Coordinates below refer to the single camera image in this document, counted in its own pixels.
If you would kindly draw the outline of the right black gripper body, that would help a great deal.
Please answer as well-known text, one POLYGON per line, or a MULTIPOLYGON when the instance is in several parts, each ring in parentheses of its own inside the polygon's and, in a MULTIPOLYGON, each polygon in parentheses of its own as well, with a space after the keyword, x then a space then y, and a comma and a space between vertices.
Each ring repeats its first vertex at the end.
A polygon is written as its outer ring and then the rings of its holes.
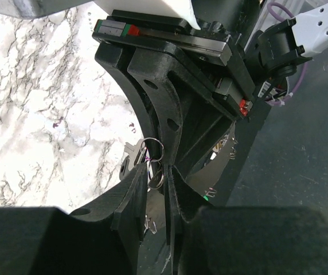
POLYGON ((92 36, 98 42, 154 50, 174 57, 233 116, 246 117, 255 84, 237 37, 217 21, 198 20, 194 29, 184 19, 114 10, 99 19, 92 36))

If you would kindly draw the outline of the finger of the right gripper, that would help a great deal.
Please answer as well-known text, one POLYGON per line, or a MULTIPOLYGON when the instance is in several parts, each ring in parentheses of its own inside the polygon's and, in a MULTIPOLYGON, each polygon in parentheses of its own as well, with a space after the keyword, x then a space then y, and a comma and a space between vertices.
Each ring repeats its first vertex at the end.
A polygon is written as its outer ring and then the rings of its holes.
POLYGON ((233 116, 215 102, 198 76, 169 54, 137 49, 127 70, 157 114, 165 148, 162 163, 175 165, 187 177, 227 132, 233 116))
POLYGON ((162 140, 163 106, 160 103, 163 77, 159 62, 163 53, 153 50, 100 44, 95 60, 117 82, 128 98, 143 136, 162 140))

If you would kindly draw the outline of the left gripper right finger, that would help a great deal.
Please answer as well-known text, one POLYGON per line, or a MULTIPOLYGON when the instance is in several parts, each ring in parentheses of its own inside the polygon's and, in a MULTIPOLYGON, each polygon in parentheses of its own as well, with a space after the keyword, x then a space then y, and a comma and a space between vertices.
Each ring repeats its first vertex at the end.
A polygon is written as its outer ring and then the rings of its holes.
POLYGON ((172 274, 328 274, 328 220, 306 207, 216 207, 165 168, 172 274))

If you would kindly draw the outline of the large metal keyring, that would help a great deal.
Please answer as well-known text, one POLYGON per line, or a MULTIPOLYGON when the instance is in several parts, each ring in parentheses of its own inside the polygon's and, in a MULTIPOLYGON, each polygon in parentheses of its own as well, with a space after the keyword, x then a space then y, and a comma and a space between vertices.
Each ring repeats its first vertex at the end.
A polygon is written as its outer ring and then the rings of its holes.
MULTIPOLYGON (((236 126, 231 126, 227 134, 213 147, 212 151, 200 161, 195 173, 186 178, 186 183, 205 200, 215 197, 215 184, 229 163, 236 157, 236 126)), ((165 202, 160 191, 148 190, 144 232, 157 231, 165 225, 165 202)))

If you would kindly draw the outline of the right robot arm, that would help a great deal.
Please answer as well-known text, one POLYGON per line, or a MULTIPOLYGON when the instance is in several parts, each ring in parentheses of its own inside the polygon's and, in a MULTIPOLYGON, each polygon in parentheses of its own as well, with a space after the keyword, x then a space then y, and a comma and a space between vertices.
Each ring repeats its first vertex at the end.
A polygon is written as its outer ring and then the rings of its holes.
POLYGON ((96 61, 120 85, 144 140, 122 172, 149 153, 155 169, 193 169, 260 102, 267 80, 328 48, 328 3, 256 30, 258 1, 100 1, 96 61))

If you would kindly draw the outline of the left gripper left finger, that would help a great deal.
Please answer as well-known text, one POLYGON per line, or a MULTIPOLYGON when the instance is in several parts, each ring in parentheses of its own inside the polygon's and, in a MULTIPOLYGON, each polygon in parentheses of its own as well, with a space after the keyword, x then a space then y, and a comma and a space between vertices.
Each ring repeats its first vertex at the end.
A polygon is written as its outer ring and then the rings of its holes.
POLYGON ((135 274, 143 239, 147 168, 70 214, 0 207, 0 274, 135 274))

